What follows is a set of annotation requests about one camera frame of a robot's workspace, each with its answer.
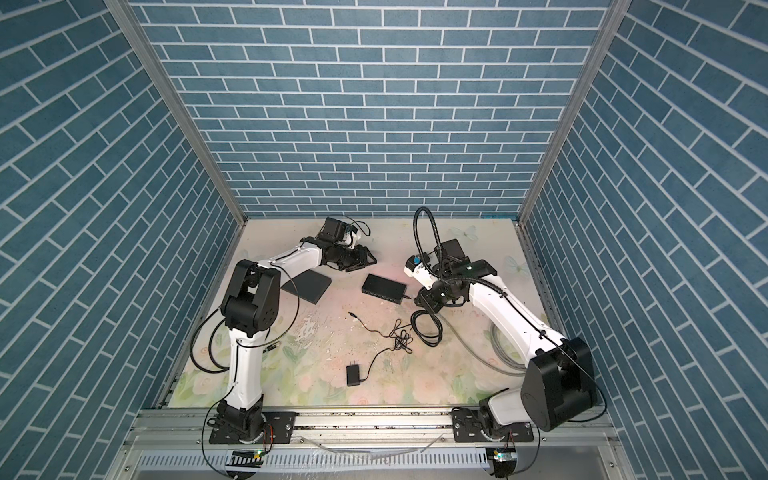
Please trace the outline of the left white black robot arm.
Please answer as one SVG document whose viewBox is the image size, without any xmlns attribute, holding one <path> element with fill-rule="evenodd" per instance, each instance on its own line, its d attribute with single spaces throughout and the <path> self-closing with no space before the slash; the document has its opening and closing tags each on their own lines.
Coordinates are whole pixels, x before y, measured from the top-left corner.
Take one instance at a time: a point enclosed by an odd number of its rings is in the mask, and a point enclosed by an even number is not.
<svg viewBox="0 0 768 480">
<path fill-rule="evenodd" d="M 279 313 L 285 283 L 322 265 L 334 264 L 351 272 L 376 263 L 376 257 L 363 245 L 349 247 L 310 238 L 271 258 L 238 261 L 220 307 L 229 331 L 231 365 L 228 393 L 218 413 L 238 419 L 261 410 L 262 353 Z"/>
</svg>

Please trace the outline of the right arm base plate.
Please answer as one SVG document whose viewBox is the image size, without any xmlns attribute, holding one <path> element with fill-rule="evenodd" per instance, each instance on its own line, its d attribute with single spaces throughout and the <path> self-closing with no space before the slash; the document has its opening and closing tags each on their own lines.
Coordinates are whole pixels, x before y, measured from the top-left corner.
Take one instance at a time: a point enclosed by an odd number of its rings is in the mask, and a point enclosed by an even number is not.
<svg viewBox="0 0 768 480">
<path fill-rule="evenodd" d="M 454 407 L 450 411 L 453 437 L 456 443 L 532 442 L 530 423 L 515 422 L 501 425 L 489 411 L 482 408 Z"/>
</svg>

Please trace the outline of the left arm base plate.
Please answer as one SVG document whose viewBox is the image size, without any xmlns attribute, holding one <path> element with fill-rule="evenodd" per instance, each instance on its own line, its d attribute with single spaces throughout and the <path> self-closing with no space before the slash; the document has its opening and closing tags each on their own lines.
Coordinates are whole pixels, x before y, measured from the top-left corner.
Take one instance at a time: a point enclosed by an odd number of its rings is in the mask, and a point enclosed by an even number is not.
<svg viewBox="0 0 768 480">
<path fill-rule="evenodd" d="M 297 414 L 293 411 L 257 411 L 232 419 L 217 413 L 206 421 L 213 445 L 289 444 Z"/>
</svg>

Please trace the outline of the aluminium front rail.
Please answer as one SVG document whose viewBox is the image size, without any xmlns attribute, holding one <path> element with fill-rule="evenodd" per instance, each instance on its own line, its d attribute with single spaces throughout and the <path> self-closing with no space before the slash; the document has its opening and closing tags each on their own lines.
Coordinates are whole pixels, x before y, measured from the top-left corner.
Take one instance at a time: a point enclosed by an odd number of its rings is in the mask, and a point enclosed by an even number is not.
<svg viewBox="0 0 768 480">
<path fill-rule="evenodd" d="M 312 442 L 327 448 L 423 446 L 436 439 L 440 446 L 456 443 L 467 433 L 466 421 L 456 421 L 450 406 L 426 407 L 288 407 L 292 425 L 279 421 L 275 431 L 290 435 L 290 447 Z M 204 408 L 145 409 L 139 412 L 124 442 L 134 450 L 196 450 L 208 437 L 203 430 Z M 591 423 L 565 423 L 550 432 L 532 429 L 533 446 L 618 446 L 620 441 L 606 418 Z"/>
</svg>

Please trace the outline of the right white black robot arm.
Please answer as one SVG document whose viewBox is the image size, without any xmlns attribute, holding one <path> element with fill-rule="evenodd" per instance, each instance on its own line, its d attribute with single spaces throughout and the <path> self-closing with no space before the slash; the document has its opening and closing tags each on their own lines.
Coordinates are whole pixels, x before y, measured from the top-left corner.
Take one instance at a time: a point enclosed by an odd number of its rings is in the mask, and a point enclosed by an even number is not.
<svg viewBox="0 0 768 480">
<path fill-rule="evenodd" d="M 591 351 L 580 338 L 568 339 L 539 320 L 497 275 L 439 280 L 412 276 L 421 290 L 417 304 L 435 314 L 449 302 L 462 299 L 493 322 L 522 357 L 520 386 L 480 401 L 478 415 L 486 434 L 499 439 L 516 423 L 530 423 L 549 432 L 573 422 L 600 400 Z"/>
</svg>

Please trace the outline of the black loose power adapter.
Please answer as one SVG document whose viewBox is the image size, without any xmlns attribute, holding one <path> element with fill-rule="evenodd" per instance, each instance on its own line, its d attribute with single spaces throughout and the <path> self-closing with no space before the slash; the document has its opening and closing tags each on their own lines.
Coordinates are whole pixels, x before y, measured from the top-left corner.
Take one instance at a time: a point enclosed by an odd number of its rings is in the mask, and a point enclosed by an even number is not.
<svg viewBox="0 0 768 480">
<path fill-rule="evenodd" d="M 360 365 L 352 364 L 346 367 L 346 385 L 348 387 L 358 386 L 362 382 L 360 374 Z"/>
</svg>

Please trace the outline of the black ribbed network switch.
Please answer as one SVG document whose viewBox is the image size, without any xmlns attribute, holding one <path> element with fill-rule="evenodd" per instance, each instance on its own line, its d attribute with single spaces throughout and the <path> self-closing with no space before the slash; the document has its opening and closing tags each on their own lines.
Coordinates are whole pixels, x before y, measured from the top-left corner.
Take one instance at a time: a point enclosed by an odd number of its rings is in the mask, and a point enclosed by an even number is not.
<svg viewBox="0 0 768 480">
<path fill-rule="evenodd" d="M 401 304 L 406 297 L 407 286 L 395 280 L 369 274 L 361 287 L 361 292 L 395 304 Z"/>
</svg>

